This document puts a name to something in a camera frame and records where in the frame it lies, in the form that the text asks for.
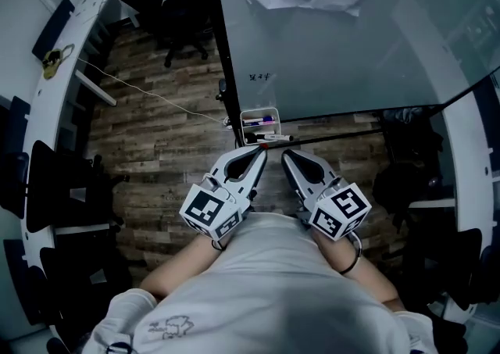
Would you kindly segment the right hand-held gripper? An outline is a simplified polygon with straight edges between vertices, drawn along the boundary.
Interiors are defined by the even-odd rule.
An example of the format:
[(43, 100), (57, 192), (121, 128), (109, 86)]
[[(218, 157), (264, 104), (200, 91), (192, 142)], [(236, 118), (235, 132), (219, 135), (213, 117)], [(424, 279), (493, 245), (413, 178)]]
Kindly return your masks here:
[[(331, 240), (337, 241), (353, 232), (371, 210), (358, 185), (348, 184), (344, 179), (334, 180), (338, 176), (322, 157), (286, 149), (281, 155), (281, 165), (292, 189), (305, 199), (297, 218)], [(311, 196), (314, 191), (320, 193)]]

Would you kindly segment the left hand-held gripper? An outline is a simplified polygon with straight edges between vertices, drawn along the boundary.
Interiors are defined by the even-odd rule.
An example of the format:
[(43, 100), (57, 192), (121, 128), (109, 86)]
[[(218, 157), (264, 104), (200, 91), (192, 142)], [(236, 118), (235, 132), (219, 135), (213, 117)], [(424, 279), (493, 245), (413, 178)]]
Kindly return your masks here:
[(218, 158), (201, 184), (193, 184), (180, 208), (185, 223), (221, 241), (245, 218), (267, 161), (263, 147), (243, 147)]

